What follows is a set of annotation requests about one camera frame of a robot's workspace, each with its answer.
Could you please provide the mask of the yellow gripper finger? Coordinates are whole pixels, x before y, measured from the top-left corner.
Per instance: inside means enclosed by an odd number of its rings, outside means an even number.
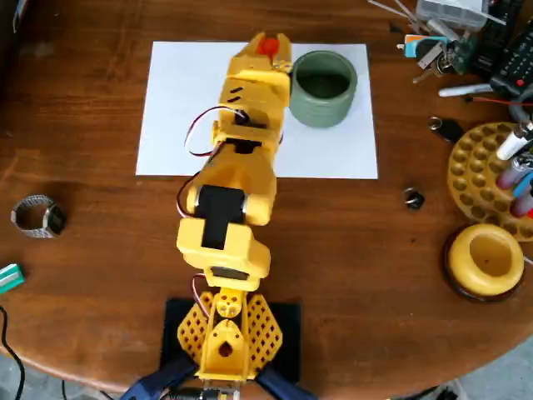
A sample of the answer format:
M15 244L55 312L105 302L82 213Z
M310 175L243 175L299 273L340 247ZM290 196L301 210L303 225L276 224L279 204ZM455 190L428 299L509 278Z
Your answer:
M265 32L256 34L252 40L242 49L242 55L250 58L265 57L264 42L267 38Z
M273 38L271 65L275 70L283 73L289 73L292 69L292 43L283 33L278 33Z

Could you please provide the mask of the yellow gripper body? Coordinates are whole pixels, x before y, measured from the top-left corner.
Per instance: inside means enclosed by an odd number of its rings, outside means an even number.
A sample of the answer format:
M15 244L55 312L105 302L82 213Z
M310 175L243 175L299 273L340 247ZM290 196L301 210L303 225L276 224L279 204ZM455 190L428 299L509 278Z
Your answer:
M246 57L239 53L230 61L219 103L247 112L255 123L279 128L289 92L289 73L275 70L269 57Z

